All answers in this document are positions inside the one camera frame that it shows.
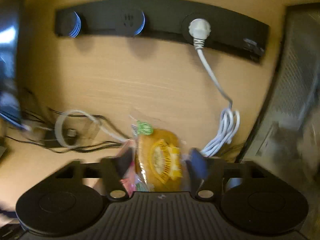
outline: screen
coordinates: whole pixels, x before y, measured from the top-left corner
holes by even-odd
[[[23,0],[0,0],[0,116],[21,126],[16,54]]]

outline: blue ring light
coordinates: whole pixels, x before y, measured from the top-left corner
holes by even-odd
[[[145,18],[145,16],[144,16],[144,13],[143,13],[143,12],[142,12],[142,16],[143,16],[142,24],[141,24],[140,28],[139,28],[138,30],[136,30],[136,32],[134,33],[135,36],[138,35],[138,34],[143,30],[144,25],[145,25],[145,23],[146,23],[146,18]]]
[[[73,28],[73,30],[69,33],[69,36],[71,38],[75,38],[76,36],[78,36],[80,30],[81,30],[81,19],[80,17],[77,15],[76,12],[74,12],[76,14],[76,25]]]

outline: green tag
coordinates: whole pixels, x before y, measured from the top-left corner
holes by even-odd
[[[152,125],[147,122],[137,121],[138,131],[137,134],[151,135],[153,133]]]

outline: white cable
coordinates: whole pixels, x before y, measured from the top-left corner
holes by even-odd
[[[79,145],[68,145],[66,143],[66,141],[64,140],[63,138],[63,134],[62,134],[62,128],[63,128],[63,123],[64,121],[66,120],[66,118],[71,115],[71,114],[83,114],[85,116],[87,116],[92,122],[94,122],[95,124],[99,125],[100,127],[100,130],[103,131],[104,133],[110,135],[111,137],[113,137],[114,139],[120,141],[120,142],[126,142],[127,139],[126,138],[123,138],[121,136],[118,136],[114,133],[111,133],[108,131],[107,128],[105,128],[101,122],[95,118],[94,116],[82,111],[82,110],[69,110],[69,111],[66,111],[64,112],[62,115],[60,115],[58,118],[57,118],[57,121],[54,125],[54,133],[55,133],[55,136],[58,140],[58,142],[60,143],[61,146],[65,147],[65,148],[70,148],[70,149],[73,149],[73,148],[77,148],[79,147]]]
[[[204,19],[195,19],[189,25],[189,33],[194,38],[193,45],[195,46],[199,58],[221,95],[229,102],[229,108],[225,108],[221,112],[219,130],[216,137],[212,139],[201,151],[202,155],[205,157],[212,157],[225,143],[230,144],[233,136],[236,134],[240,126],[239,111],[231,110],[232,99],[220,86],[202,51],[204,41],[209,36],[210,31],[210,24]]]

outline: plug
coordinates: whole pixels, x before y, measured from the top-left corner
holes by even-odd
[[[189,33],[194,39],[205,40],[210,35],[210,23],[205,19],[194,19],[189,25]]]

